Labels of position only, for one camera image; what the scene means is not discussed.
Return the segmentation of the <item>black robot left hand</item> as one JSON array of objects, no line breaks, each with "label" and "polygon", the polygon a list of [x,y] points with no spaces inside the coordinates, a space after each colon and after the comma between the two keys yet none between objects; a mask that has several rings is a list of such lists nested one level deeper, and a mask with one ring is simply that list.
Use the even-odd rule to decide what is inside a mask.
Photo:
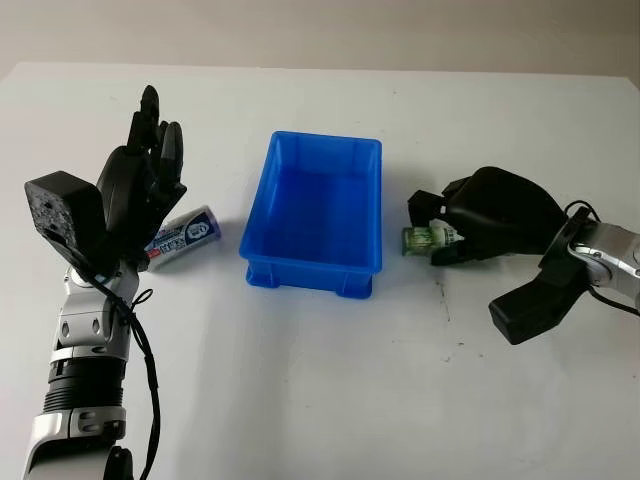
[{"label": "black robot left hand", "polygon": [[148,269],[145,248],[187,191],[183,154],[180,124],[160,119],[158,92],[146,86],[127,142],[109,155],[97,182],[116,256],[139,271]]}]

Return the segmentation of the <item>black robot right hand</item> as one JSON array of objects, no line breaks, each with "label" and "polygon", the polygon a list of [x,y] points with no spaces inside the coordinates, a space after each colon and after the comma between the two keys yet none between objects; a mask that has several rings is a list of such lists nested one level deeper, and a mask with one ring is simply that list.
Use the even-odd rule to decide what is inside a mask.
[{"label": "black robot right hand", "polygon": [[461,238],[431,255],[434,266],[505,254],[542,255],[567,215],[536,183],[498,167],[482,167],[450,182],[440,195],[416,191],[408,200],[411,225],[439,220]]}]

